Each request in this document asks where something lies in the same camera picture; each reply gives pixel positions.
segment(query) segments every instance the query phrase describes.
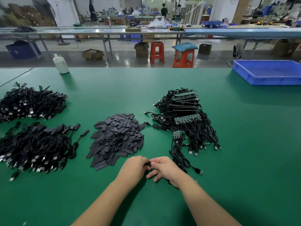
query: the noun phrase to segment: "workbench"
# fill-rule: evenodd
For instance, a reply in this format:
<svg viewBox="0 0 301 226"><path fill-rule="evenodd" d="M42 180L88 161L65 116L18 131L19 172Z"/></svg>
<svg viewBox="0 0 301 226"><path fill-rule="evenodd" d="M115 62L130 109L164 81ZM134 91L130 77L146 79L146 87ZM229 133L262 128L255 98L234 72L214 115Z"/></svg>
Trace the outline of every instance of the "workbench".
<svg viewBox="0 0 301 226"><path fill-rule="evenodd" d="M41 40L44 48L51 56L48 48L44 42L45 39L42 38L43 35L77 35L77 34L94 34L99 35L103 42L104 53L106 59L109 59L109 55L113 55L111 40L132 40L133 38L112 38L111 35L161 35L161 37L156 37L156 40L172 39L176 40L176 44L180 44L182 39L197 40L197 39L208 39L207 37L189 37L192 35L215 35L221 37L213 37L212 39L294 39L301 38L301 28L281 28L281 27L270 27L270 26L256 26L252 28L185 28L185 31L171 31L169 29L148 29L142 28L141 32L126 32L126 26L93 26L93 27L35 27L37 31L30 33L13 33L15 28L3 28L0 29L0 37L2 40L17 40L23 39L27 40L32 49L34 50L36 56L40 58L36 49L32 45L32 41ZM64 38L64 40L74 40L77 38Z"/></svg>
<svg viewBox="0 0 301 226"><path fill-rule="evenodd" d="M200 104L212 121L222 150L213 145L189 155L188 174L243 226L299 225L301 187L301 87L251 86L229 68L34 68L0 87L1 98L13 82L39 85L68 95L67 108L48 121L48 127L81 124L77 157L62 171L22 172L8 182L14 170L0 163L1 225L70 225L114 180L125 162L100 171L86 159L93 140L93 124L116 113L134 113L142 123L152 122L145 111L159 112L153 103L180 87L200 91ZM22 124L33 123L26 118ZM17 120L0 124L0 137ZM145 142L136 155L149 159L170 156L172 134L147 126ZM129 194L112 225L195 225L181 192L165 179L145 178Z"/></svg>

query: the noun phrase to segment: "concrete floor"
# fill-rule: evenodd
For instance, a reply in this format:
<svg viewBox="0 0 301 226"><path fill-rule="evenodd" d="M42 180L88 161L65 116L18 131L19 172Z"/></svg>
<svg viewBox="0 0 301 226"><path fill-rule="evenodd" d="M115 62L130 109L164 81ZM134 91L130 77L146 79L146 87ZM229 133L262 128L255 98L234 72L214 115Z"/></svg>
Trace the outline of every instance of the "concrete floor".
<svg viewBox="0 0 301 226"><path fill-rule="evenodd" d="M182 40L182 43L190 42L197 46L202 43L212 44L210 55L200 55L195 51L194 67L228 67L227 60L232 59L233 45L244 43L244 40ZM7 52L5 45L11 44L13 41L0 41L0 67L54 67L52 58L48 56L40 41L37 42L39 49L42 52L41 59L29 60L14 60ZM57 41L46 41L47 47L51 54L57 53L63 56L70 67L172 67L174 60L175 40L164 40L164 56L165 63L162 64L156 60L155 64L150 64L149 58L136 58L134 45L137 42L132 41L117 41L111 42L113 56L109 57L108 61L101 60L98 62L87 61L82 58L82 51L87 49L98 49L104 51L101 40L86 40L86 41L70 41L70 45L58 46ZM254 42L248 42L244 59L249 59L254 47ZM283 59L275 57L271 54L273 43L260 42L255 50L252 59L255 60L275 60ZM290 59L299 61L301 50L294 54Z"/></svg>

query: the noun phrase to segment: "plastic bag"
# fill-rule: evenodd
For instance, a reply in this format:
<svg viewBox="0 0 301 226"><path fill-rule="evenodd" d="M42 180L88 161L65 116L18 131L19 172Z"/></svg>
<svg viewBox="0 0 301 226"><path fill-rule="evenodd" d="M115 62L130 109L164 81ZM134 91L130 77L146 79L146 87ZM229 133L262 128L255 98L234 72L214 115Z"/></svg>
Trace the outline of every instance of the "plastic bag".
<svg viewBox="0 0 301 226"><path fill-rule="evenodd" d="M148 27L156 27L156 28L166 28L168 25L168 21L162 17L161 20L158 20L157 18L155 20L153 20L152 22L150 22L150 24L148 25Z"/></svg>
<svg viewBox="0 0 301 226"><path fill-rule="evenodd" d="M140 12L138 12L137 10L134 10L131 16L139 16Z"/></svg>

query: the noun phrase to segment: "blue plastic tray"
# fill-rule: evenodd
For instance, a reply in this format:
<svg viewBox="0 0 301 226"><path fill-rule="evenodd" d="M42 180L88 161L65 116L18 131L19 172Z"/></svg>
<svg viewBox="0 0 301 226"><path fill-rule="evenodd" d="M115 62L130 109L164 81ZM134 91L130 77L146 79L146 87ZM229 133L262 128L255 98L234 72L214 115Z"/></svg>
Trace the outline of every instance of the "blue plastic tray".
<svg viewBox="0 0 301 226"><path fill-rule="evenodd" d="M301 85L301 64L291 60L234 60L233 70L251 85Z"/></svg>

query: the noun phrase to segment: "forearm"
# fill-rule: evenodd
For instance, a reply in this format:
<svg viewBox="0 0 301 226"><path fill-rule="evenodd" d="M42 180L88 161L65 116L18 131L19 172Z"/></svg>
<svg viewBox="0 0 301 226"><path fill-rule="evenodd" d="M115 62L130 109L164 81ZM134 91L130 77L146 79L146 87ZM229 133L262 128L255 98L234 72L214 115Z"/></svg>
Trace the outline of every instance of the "forearm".
<svg viewBox="0 0 301 226"><path fill-rule="evenodd" d="M109 226L130 190L118 180L113 181L71 226Z"/></svg>
<svg viewBox="0 0 301 226"><path fill-rule="evenodd" d="M190 212L198 226L240 225L190 176L182 175L179 182L179 189L181 190Z"/></svg>

